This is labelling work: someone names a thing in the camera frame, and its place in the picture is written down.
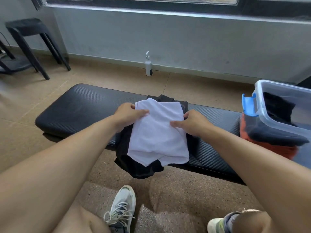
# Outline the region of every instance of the forearm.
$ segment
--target forearm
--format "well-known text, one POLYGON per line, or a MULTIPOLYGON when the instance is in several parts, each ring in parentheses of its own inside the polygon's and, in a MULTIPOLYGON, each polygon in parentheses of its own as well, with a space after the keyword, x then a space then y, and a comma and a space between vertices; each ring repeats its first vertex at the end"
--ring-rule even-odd
POLYGON ((311 170, 218 127, 205 129, 202 139, 235 170, 284 232, 294 226, 297 232, 311 228, 311 170))
POLYGON ((117 129, 108 117, 2 173, 0 231, 50 232, 117 129))

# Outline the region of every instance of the red fabric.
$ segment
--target red fabric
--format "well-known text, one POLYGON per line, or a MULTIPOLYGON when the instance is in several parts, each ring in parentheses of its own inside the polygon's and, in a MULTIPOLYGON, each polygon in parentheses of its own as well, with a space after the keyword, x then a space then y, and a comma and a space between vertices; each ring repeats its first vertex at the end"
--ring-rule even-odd
POLYGON ((273 151, 274 153, 277 153, 283 157, 286 157, 288 159, 293 159, 293 157, 297 154, 298 152, 298 147, 297 146, 281 146, 281 145, 271 145, 266 142, 258 142, 255 140, 252 140, 247 132, 245 131, 246 123, 244 120, 244 114, 242 114, 241 121, 240 121, 240 137, 243 138, 244 140, 250 141, 256 145, 260 145, 268 150, 273 151))

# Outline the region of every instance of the blue latch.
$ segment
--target blue latch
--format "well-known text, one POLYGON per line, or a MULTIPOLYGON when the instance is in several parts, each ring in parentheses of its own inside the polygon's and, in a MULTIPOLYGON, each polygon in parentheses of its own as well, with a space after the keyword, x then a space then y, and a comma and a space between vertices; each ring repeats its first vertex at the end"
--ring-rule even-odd
POLYGON ((256 98, 256 93, 253 93, 251 97, 245 97, 245 94, 242 94, 242 106, 243 113, 248 116, 257 117, 258 114, 255 114, 254 99, 256 98))

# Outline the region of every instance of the cable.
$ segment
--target cable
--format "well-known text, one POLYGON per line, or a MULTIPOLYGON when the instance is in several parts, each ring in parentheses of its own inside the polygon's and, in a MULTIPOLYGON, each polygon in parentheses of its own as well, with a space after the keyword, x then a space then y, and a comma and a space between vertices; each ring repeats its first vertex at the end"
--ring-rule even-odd
POLYGON ((8 42, 8 40, 6 39, 6 37, 3 35, 3 33, 2 33, 1 31, 0 31, 0 34, 2 34, 2 36, 4 37, 4 39, 6 40, 6 42, 9 44, 9 47, 12 48, 11 45, 10 45, 10 43, 8 42))

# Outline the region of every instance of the white bottle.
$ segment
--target white bottle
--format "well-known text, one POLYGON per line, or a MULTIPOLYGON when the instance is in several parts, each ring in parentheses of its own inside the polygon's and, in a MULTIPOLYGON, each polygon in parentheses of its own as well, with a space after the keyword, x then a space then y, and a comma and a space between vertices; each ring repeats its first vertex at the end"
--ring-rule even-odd
POLYGON ((152 76, 152 64, 151 64, 150 56, 148 55, 148 53, 149 51, 146 52, 146 62, 145 62, 146 75, 152 76))

